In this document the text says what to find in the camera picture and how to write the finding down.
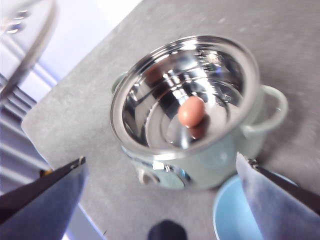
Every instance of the egg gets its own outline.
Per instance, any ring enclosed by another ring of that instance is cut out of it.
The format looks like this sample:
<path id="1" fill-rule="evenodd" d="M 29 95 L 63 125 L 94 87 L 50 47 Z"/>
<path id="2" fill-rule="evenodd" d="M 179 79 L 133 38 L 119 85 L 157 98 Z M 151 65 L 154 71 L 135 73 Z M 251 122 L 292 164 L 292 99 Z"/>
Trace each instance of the egg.
<path id="1" fill-rule="evenodd" d="M 198 125 L 205 116 L 205 103 L 198 96 L 190 96 L 178 109 L 179 122 L 187 128 Z"/>

